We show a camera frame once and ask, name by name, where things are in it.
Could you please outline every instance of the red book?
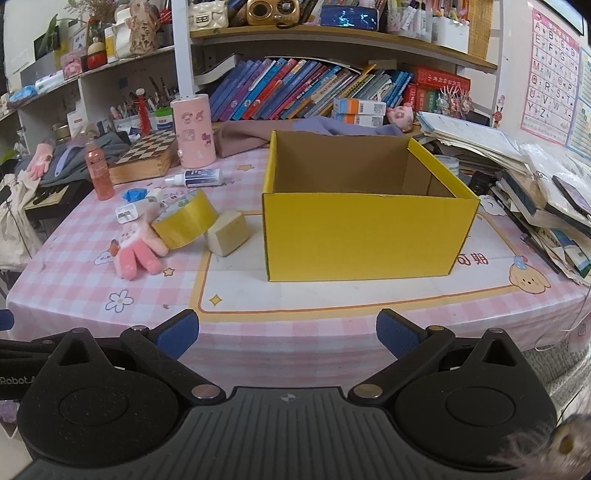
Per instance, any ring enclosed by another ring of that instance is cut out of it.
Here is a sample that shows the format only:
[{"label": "red book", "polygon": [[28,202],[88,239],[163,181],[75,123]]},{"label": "red book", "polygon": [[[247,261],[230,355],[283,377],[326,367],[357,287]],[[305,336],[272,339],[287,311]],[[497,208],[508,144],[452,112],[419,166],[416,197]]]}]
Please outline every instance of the red book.
[{"label": "red book", "polygon": [[262,103],[267,99],[267,97],[269,97],[269,95],[275,89],[275,87],[281,86],[281,81],[283,80],[283,77],[285,75],[287,75],[293,69],[293,67],[296,66],[297,63],[298,63],[298,60],[289,59],[289,61],[285,65],[283,65],[281,70],[279,70],[279,72],[277,72],[277,75],[275,75],[271,79],[271,81],[267,84],[267,86],[265,88],[263,88],[262,92],[259,94],[259,96],[256,98],[256,100],[254,102],[252,102],[251,105],[246,110],[246,112],[244,112],[244,115],[242,115],[243,120],[250,120],[252,118],[252,116],[255,114],[255,112],[258,110],[258,108],[262,105]]},{"label": "red book", "polygon": [[404,93],[402,94],[402,102],[410,103],[410,105],[413,107],[413,110],[415,112],[417,111],[417,86],[414,83],[410,83],[404,89]]},{"label": "red book", "polygon": [[413,69],[414,83],[421,87],[436,88],[458,87],[465,92],[470,91],[470,79],[454,75],[453,73],[442,72],[441,70],[416,67]]},{"label": "red book", "polygon": [[296,87],[293,93],[289,94],[285,101],[277,107],[277,109],[271,114],[269,120],[276,119],[275,117],[279,115],[283,110],[291,108],[293,104],[296,102],[296,97],[307,89],[313,81],[315,81],[321,74],[324,74],[328,71],[328,67],[325,67],[321,63],[319,63],[314,70],[310,72],[308,77],[304,79],[303,83],[300,83],[299,86]]}]

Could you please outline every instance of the small box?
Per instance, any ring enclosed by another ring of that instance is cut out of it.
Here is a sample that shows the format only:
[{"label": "small box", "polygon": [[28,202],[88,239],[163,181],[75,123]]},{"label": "small box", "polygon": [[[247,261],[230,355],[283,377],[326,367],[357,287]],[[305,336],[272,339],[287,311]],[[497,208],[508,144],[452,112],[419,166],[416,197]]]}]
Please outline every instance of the small box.
[{"label": "small box", "polygon": [[386,115],[386,104],[373,100],[357,100],[356,98],[335,98],[333,112],[352,113],[354,115]]},{"label": "small box", "polygon": [[330,116],[340,122],[360,127],[381,127],[384,123],[383,115],[353,115],[351,113],[336,113],[333,110]]},{"label": "small box", "polygon": [[262,194],[268,278],[448,275],[479,202],[412,138],[273,132]]},{"label": "small box", "polygon": [[433,17],[433,43],[468,53],[470,25],[447,17]]}]

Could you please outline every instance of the pink cloth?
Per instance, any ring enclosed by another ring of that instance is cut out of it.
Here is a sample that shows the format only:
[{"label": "pink cloth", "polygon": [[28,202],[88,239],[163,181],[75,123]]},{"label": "pink cloth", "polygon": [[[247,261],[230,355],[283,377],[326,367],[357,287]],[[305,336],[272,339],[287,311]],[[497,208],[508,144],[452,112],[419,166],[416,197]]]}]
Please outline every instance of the pink cloth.
[{"label": "pink cloth", "polygon": [[[218,211],[260,210],[267,150],[234,155],[214,164],[231,175],[228,184],[207,189]],[[133,187],[162,186],[161,179],[116,186],[111,200],[99,202],[91,193],[57,228],[29,263],[8,295],[15,316],[8,333],[30,340],[87,327],[96,336],[118,336],[132,325],[155,325],[187,307],[199,270],[195,245],[175,250],[162,259],[166,273],[143,272],[134,281],[118,278],[106,254],[120,226],[115,206]],[[519,291],[439,307],[403,312],[422,327],[445,325],[457,335],[480,336],[496,326],[508,331],[525,350],[546,334],[547,342],[562,337],[587,293],[563,275],[558,276],[520,240],[520,231],[507,217],[493,217],[498,231],[518,254],[550,280],[542,295]],[[585,306],[588,313],[591,301]],[[230,392],[235,385],[349,388],[391,363],[393,357],[378,342],[375,315],[308,321],[201,322],[199,340],[182,361]]]}]

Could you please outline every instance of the screw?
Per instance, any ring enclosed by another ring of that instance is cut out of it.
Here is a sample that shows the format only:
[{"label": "screw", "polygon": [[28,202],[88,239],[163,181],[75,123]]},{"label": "screw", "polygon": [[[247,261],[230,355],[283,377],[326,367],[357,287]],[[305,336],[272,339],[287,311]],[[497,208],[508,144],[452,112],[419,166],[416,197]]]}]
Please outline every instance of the screw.
[{"label": "screw", "polygon": [[378,398],[384,391],[377,385],[362,383],[353,389],[353,393],[360,398]]},{"label": "screw", "polygon": [[203,384],[193,387],[192,395],[199,400],[211,400],[216,398],[222,391],[217,385]]}]

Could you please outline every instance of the chess board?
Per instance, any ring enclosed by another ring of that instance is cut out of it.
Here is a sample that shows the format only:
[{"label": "chess board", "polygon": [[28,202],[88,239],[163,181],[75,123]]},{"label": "chess board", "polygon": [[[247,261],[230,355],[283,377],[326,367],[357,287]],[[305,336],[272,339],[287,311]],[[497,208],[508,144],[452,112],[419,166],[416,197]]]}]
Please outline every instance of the chess board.
[{"label": "chess board", "polygon": [[170,148],[175,139],[174,130],[165,130],[142,137],[116,162],[116,165],[158,158]]}]

